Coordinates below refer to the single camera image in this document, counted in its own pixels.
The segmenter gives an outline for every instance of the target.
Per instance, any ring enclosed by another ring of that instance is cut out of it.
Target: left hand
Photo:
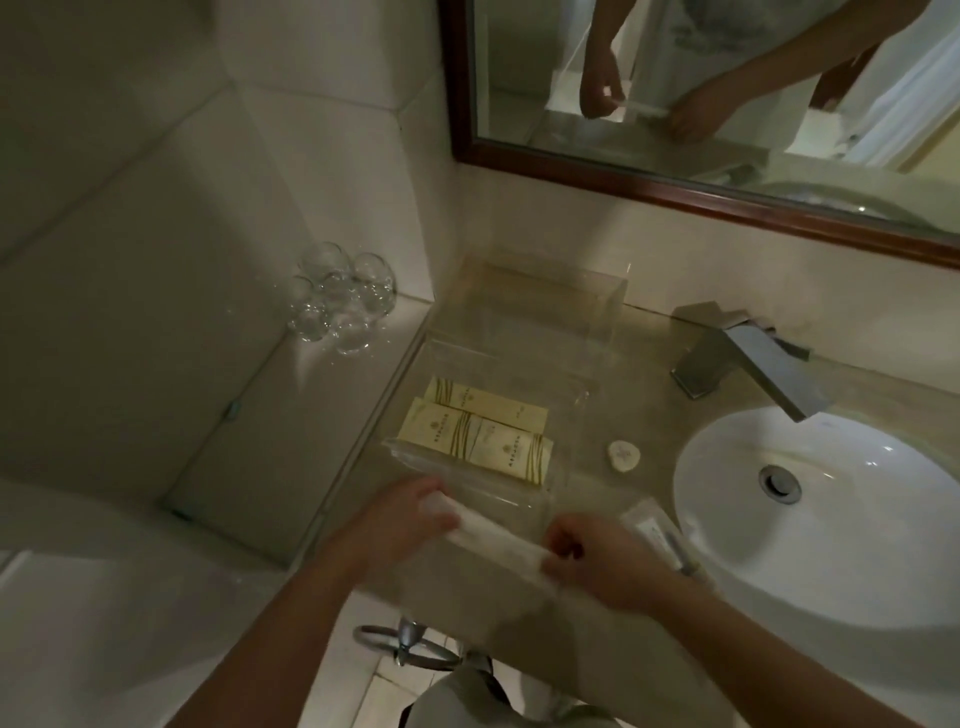
[[[676,141],[703,141],[719,132],[742,105],[743,100],[727,77],[717,76],[674,105],[667,117],[667,129]]]
[[[430,514],[420,502],[431,493],[446,493],[438,477],[418,475],[384,486],[360,513],[329,542],[336,558],[345,559],[358,582],[412,556],[426,542],[452,531],[460,518]]]

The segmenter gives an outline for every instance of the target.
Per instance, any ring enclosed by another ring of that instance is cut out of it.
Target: mirror
[[[626,183],[601,189],[598,169],[629,174],[646,192],[614,193],[729,200],[728,218],[799,234],[817,226],[789,220],[839,221],[811,236],[857,247],[886,231],[896,255],[936,240],[930,261],[960,265],[955,0],[473,0],[463,20],[469,78],[448,88],[468,83],[471,143],[582,170],[534,176],[610,191]]]

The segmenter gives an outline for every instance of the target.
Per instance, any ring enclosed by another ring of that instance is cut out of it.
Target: marble countertop
[[[742,371],[709,396],[689,400],[670,369],[702,333],[698,326],[623,306],[612,362],[589,398],[584,442],[558,512],[618,515],[652,496],[671,517],[673,471],[694,433],[732,412],[771,404]],[[384,483],[405,474],[380,442],[396,435],[431,373],[415,361],[400,380],[351,471],[328,499],[320,539],[343,524]],[[807,366],[835,404],[830,409],[883,429],[960,475],[960,397],[888,376],[814,359]],[[641,452],[616,473],[611,440]],[[673,640],[649,619],[612,613],[581,595],[551,597],[507,570],[446,541],[383,574],[371,591],[408,617],[486,650],[520,671],[601,706],[635,725],[730,726],[731,706]]]

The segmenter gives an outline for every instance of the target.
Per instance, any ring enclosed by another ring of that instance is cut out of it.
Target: right hand
[[[620,612],[649,614],[658,594],[681,578],[640,537],[603,516],[558,516],[543,545],[554,554],[543,560],[543,573]]]
[[[588,46],[584,74],[580,79],[580,112],[587,119],[610,116],[619,108],[613,99],[624,100],[616,56],[609,45]]]

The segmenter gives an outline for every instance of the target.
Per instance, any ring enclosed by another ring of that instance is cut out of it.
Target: chrome faucet
[[[742,367],[795,423],[830,406],[816,383],[797,363],[810,349],[783,341],[772,327],[754,320],[710,328],[670,375],[692,400],[712,392]]]

